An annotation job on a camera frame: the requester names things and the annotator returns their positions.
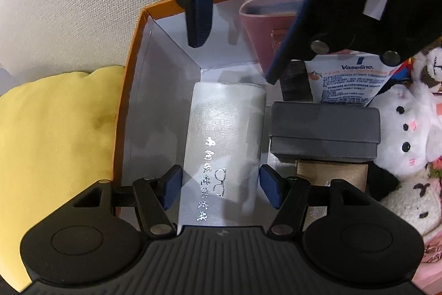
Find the brown sailor dog plush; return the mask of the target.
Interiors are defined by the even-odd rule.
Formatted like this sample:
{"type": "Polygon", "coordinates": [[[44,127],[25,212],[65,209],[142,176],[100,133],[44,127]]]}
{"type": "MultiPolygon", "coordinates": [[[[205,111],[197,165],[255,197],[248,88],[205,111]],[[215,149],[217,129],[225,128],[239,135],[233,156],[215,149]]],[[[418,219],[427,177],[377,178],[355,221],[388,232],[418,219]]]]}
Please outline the brown sailor dog plush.
{"type": "Polygon", "coordinates": [[[431,46],[410,58],[390,78],[392,82],[422,82],[432,93],[441,93],[441,45],[431,46]]]}

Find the yellow cushion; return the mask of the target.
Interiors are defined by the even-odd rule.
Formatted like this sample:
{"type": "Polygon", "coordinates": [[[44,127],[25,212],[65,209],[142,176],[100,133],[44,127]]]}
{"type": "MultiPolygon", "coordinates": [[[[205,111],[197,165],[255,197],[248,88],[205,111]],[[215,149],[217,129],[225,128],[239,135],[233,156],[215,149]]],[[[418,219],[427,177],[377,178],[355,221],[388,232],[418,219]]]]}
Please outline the yellow cushion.
{"type": "Polygon", "coordinates": [[[112,179],[124,68],[54,75],[1,95],[1,278],[31,280],[27,230],[100,179],[112,179]]]}

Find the black gift box gold lettering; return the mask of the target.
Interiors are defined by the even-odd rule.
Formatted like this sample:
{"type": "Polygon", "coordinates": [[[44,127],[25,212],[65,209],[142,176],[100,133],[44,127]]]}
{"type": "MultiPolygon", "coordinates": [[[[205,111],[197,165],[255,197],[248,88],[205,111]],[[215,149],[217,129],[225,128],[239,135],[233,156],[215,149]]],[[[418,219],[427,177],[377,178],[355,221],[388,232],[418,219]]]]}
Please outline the black gift box gold lettering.
{"type": "Polygon", "coordinates": [[[378,109],[337,104],[275,102],[270,152],[280,160],[367,163],[381,142],[378,109]]]}

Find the white black-eared dog plush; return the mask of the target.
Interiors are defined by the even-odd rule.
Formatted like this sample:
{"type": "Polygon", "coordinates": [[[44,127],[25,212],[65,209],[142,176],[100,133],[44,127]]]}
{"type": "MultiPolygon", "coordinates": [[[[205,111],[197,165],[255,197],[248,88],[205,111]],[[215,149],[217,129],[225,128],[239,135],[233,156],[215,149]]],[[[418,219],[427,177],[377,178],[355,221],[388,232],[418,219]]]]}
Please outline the white black-eared dog plush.
{"type": "Polygon", "coordinates": [[[369,104],[379,110],[381,141],[369,165],[367,192],[380,201],[441,156],[441,119],[428,86],[396,84],[369,104]]]}

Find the gold brown gift box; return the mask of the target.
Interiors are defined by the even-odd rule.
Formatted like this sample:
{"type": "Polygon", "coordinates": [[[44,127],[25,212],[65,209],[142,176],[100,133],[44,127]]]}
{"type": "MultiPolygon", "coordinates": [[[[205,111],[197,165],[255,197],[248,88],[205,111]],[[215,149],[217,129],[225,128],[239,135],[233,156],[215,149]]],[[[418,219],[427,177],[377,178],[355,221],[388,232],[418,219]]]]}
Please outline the gold brown gift box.
{"type": "Polygon", "coordinates": [[[297,176],[307,179],[312,185],[329,186],[334,179],[348,181],[359,190],[365,191],[368,165],[351,163],[326,163],[300,160],[297,176]]]}

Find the crocheted bunny doll with flowers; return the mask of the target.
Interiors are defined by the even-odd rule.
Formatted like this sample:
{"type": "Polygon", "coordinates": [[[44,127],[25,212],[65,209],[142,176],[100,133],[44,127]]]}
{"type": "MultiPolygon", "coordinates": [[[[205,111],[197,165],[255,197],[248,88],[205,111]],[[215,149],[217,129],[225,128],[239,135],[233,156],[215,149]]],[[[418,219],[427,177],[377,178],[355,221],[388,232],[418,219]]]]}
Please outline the crocheted bunny doll with flowers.
{"type": "Polygon", "coordinates": [[[423,237],[424,263],[441,260],[441,163],[433,162],[401,181],[381,204],[423,237]]]}

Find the white Vaseline lotion tube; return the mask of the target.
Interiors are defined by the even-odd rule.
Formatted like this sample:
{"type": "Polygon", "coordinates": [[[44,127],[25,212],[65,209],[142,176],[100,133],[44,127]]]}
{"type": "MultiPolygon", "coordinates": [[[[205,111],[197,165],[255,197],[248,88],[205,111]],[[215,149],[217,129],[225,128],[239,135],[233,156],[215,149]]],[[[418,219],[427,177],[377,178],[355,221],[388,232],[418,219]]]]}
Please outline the white Vaseline lotion tube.
{"type": "Polygon", "coordinates": [[[305,63],[312,100],[367,106],[398,69],[356,51],[317,55],[305,63]]]}

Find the white glasses case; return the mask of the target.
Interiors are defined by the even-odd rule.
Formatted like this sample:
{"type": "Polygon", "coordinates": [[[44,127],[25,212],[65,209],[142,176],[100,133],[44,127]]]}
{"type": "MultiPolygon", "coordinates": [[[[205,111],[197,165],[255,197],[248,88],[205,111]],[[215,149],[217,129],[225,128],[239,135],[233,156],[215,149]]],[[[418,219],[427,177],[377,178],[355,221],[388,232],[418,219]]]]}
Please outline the white glasses case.
{"type": "Polygon", "coordinates": [[[252,222],[266,106],[253,84],[198,82],[193,88],[178,226],[252,222]]]}

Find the pink fabric pouch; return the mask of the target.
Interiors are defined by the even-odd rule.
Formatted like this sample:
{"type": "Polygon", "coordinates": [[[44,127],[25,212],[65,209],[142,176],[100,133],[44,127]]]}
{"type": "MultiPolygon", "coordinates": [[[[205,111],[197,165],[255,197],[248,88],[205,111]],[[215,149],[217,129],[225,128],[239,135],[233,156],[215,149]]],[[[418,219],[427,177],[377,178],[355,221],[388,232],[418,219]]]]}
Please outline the pink fabric pouch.
{"type": "Polygon", "coordinates": [[[239,15],[265,74],[304,0],[248,0],[239,15]]]}

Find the orange cardboard storage box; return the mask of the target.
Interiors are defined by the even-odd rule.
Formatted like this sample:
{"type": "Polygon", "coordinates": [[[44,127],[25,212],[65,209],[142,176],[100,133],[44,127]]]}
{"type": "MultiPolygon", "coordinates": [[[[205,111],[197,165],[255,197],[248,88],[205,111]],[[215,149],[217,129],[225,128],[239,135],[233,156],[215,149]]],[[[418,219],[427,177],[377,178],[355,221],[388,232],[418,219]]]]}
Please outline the orange cardboard storage box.
{"type": "Polygon", "coordinates": [[[186,41],[185,18],[175,0],[159,1],[139,15],[125,66],[116,126],[113,175],[129,185],[159,177],[182,164],[193,87],[199,81],[255,84],[269,103],[268,85],[239,16],[246,0],[214,0],[211,35],[202,48],[186,41]]]}

